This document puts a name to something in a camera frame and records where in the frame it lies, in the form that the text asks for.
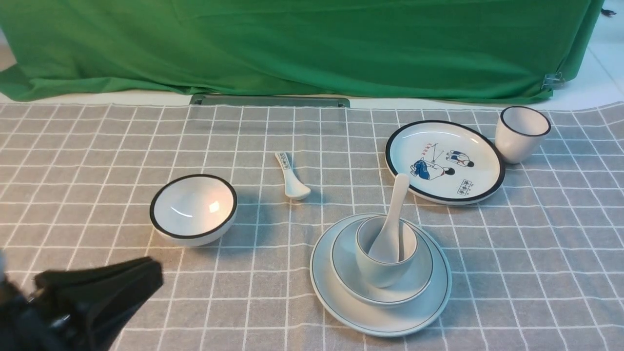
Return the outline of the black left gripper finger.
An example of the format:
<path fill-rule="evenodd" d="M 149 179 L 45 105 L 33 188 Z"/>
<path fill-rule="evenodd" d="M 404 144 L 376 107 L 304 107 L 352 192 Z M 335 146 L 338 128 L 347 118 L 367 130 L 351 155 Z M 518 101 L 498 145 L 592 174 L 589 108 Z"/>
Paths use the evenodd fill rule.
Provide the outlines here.
<path fill-rule="evenodd" d="M 163 282 L 162 264 L 151 257 L 47 270 L 34 278 L 33 305 L 68 351 L 107 351 Z"/>

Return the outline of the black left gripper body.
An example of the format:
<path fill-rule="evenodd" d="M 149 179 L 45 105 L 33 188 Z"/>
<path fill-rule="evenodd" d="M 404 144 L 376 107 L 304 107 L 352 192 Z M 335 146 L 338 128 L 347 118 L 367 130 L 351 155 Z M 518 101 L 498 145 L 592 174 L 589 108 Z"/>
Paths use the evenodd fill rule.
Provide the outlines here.
<path fill-rule="evenodd" d="M 1 349 L 3 351 L 82 351 L 84 343 L 60 289 L 76 280 L 38 280 L 27 297 L 9 280 L 1 282 Z"/>

